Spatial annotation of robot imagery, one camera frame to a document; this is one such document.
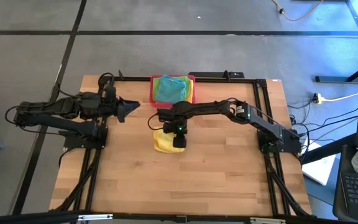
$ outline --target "blue cloth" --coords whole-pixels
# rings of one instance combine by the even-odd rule
[[[186,83],[177,78],[163,75],[160,79],[156,100],[164,103],[178,103],[184,101]]]

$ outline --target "wooden tabletop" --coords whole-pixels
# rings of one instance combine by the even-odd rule
[[[98,90],[98,76],[85,76],[80,91]],[[273,118],[290,128],[287,103],[280,80],[267,80]],[[137,100],[140,107],[125,123],[108,119],[108,143],[103,149],[92,211],[108,213],[160,213],[187,215],[272,214],[263,156],[256,129],[232,123],[222,115],[188,120],[187,148],[178,154],[154,149],[147,120],[156,110],[149,103],[149,82],[115,82],[117,94]],[[251,84],[196,83],[196,102],[236,97],[255,105]],[[161,125],[157,118],[152,126]],[[78,181],[84,149],[64,156],[50,208],[56,208]],[[299,161],[281,153],[286,186],[296,201],[311,213]],[[279,211],[282,201],[276,186]],[[81,199],[85,204],[87,190]]]

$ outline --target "yellow cloth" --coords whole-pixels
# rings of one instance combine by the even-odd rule
[[[154,131],[154,149],[165,153],[183,152],[185,148],[173,147],[173,138],[175,136],[176,134],[173,133],[165,134],[162,129]]]
[[[192,80],[190,80],[190,93],[189,96],[187,97],[186,101],[189,103],[193,102],[193,89],[194,89],[194,83]]]

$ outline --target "white cord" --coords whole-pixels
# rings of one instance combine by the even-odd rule
[[[317,7],[318,7],[319,5],[321,5],[321,3],[323,3],[324,0],[321,0],[320,3],[317,4],[317,6],[315,6],[314,8],[312,8],[311,11],[309,11],[309,12],[306,13],[304,16],[302,16],[302,17],[300,17],[300,18],[297,18],[297,19],[290,19],[290,18],[288,18],[288,16],[287,16],[287,15],[285,14],[285,12],[284,12],[284,9],[280,6],[280,4],[279,4],[276,0],[272,0],[272,1],[274,2],[274,4],[276,4],[279,13],[283,14],[283,16],[284,16],[287,20],[289,20],[289,21],[291,21],[291,22],[295,22],[295,21],[299,21],[299,20],[305,18],[306,16],[310,15],[314,10],[317,9]]]
[[[334,101],[338,101],[338,100],[344,100],[346,98],[352,97],[352,96],[357,96],[358,93],[349,95],[349,96],[344,96],[344,97],[340,97],[340,98],[336,98],[336,99],[325,99],[324,97],[321,97],[321,101],[328,101],[328,102],[334,102]]]
[[[345,127],[346,125],[352,123],[353,121],[355,121],[355,120],[357,120],[357,119],[358,119],[358,117],[356,117],[356,118],[350,120],[349,122],[347,122],[347,123],[345,123],[345,124],[343,124],[343,125],[341,125],[341,126],[339,126],[339,127],[337,127],[337,128],[334,128],[333,130],[328,131],[327,133],[325,133],[325,134],[323,134],[322,136],[318,137],[316,140],[314,140],[314,141],[313,141],[312,143],[310,143],[310,144],[313,144],[313,143],[315,143],[316,141],[319,141],[322,137],[326,136],[327,134],[329,134],[329,133],[331,133],[331,132],[333,132],[333,131],[335,131],[335,130],[338,130],[339,128]]]

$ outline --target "wooden table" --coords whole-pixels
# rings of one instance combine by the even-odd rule
[[[98,76],[85,76],[80,91],[98,90]],[[267,80],[273,117],[290,127],[280,80]],[[149,103],[149,82],[116,82],[117,94],[141,106],[125,123],[108,119],[109,134],[102,151],[92,211],[187,215],[269,216],[272,214],[263,156],[256,129],[232,123],[225,116],[197,116],[188,120],[185,152],[154,150],[147,120],[155,113]],[[197,83],[197,103],[236,97],[255,105],[252,85]],[[155,118],[152,126],[161,125]],[[50,208],[56,208],[76,185],[84,149],[64,156]],[[285,182],[296,201],[311,213],[301,165],[281,153]],[[276,186],[279,211],[282,201]],[[85,204],[85,188],[81,207]]]

